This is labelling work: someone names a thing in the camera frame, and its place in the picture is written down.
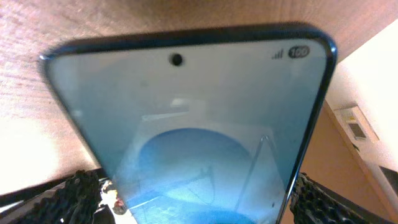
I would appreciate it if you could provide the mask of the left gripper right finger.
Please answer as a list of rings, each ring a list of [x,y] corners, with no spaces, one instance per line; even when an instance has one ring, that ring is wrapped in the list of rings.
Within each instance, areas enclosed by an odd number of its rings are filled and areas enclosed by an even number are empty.
[[[376,224],[391,221],[299,173],[291,194],[295,224]]]

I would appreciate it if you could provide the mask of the white wall box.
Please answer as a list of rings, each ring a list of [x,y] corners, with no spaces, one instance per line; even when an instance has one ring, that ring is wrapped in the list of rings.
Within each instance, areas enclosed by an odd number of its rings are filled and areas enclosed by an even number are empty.
[[[379,137],[359,108],[353,106],[333,111],[347,135],[354,141],[375,143]]]

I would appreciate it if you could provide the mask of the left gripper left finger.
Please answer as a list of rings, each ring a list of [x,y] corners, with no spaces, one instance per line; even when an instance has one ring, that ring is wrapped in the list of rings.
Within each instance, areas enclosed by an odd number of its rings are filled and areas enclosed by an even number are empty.
[[[15,218],[16,224],[93,224],[114,223],[115,217],[101,203],[102,169],[78,170],[60,185],[30,199]]]

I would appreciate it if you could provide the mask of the blue screen Galaxy smartphone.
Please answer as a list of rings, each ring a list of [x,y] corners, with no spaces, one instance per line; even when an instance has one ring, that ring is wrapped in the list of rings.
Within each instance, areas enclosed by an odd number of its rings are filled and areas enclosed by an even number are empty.
[[[76,39],[40,64],[137,223],[279,223],[337,53],[283,22]]]

